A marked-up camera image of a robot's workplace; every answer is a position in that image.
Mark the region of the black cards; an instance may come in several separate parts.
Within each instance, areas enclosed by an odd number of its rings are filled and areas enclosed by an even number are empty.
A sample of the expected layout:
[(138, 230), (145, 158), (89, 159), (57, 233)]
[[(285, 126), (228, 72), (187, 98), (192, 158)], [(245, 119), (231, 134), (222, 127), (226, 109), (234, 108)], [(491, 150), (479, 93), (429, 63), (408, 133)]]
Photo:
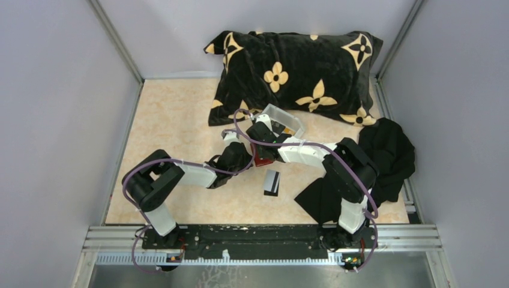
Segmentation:
[(294, 135), (295, 132), (294, 130), (288, 128), (287, 126), (279, 123), (279, 122), (274, 122), (272, 121), (271, 122), (271, 126), (272, 126), (272, 129), (273, 129), (273, 132), (280, 135), (280, 134), (289, 134), (289, 135)]

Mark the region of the white plastic card box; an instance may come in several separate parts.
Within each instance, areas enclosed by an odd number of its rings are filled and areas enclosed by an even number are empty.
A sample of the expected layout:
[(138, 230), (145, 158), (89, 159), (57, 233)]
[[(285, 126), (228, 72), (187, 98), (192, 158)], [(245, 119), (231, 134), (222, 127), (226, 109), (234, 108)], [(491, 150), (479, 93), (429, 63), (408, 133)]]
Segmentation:
[(261, 113), (270, 116), (271, 121), (279, 122), (288, 128), (294, 130), (293, 136), (300, 138), (306, 131), (304, 123), (296, 116), (284, 111), (273, 104), (268, 104)]

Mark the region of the red card holder wallet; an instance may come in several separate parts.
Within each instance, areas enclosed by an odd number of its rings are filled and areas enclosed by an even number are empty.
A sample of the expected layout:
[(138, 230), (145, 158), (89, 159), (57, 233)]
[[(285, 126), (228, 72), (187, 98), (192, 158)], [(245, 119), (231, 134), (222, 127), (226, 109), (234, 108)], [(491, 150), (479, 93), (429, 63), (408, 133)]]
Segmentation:
[(256, 167), (272, 164), (277, 161), (279, 157), (277, 148), (270, 146), (253, 144), (251, 151), (254, 153), (254, 163)]

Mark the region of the silver card with black stripe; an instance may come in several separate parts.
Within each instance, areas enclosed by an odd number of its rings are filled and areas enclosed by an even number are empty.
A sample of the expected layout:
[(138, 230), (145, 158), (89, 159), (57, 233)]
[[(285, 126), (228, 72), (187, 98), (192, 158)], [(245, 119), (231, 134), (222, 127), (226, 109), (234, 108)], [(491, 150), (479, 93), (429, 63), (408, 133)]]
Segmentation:
[(276, 181), (280, 182), (280, 172), (275, 171), (275, 170), (267, 170), (264, 185), (266, 183), (271, 183), (271, 182), (276, 182)]

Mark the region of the black glossy credit card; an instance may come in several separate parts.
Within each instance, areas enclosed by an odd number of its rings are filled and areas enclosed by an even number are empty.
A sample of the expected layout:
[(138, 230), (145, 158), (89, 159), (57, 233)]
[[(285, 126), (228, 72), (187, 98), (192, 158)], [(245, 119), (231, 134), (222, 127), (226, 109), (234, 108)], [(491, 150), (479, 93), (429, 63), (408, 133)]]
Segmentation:
[(264, 185), (264, 196), (277, 197), (279, 195), (279, 182), (266, 183)]

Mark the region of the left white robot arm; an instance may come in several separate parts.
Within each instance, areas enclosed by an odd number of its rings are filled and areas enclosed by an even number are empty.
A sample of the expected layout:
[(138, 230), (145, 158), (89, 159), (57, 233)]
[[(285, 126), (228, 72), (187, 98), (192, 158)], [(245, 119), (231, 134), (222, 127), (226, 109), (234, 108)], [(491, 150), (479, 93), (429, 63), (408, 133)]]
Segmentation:
[(173, 248), (179, 243), (180, 232), (164, 204), (172, 190), (178, 185), (215, 189), (251, 168), (253, 163), (253, 156), (241, 142), (228, 144), (222, 154), (204, 163), (172, 158), (158, 149), (125, 174), (121, 181), (122, 192), (157, 232), (158, 243)]

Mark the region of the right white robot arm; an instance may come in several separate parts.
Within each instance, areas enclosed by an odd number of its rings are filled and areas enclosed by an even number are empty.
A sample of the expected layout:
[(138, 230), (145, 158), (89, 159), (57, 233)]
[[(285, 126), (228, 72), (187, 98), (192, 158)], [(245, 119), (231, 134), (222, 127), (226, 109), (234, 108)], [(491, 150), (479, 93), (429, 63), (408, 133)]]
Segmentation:
[(371, 192), (379, 172), (353, 139), (345, 137), (337, 143), (316, 143), (289, 134), (276, 134), (263, 122), (248, 128), (247, 137), (256, 144), (262, 157), (324, 169), (325, 188), (340, 198), (339, 242), (345, 247), (354, 247), (361, 240), (368, 203), (374, 204)]

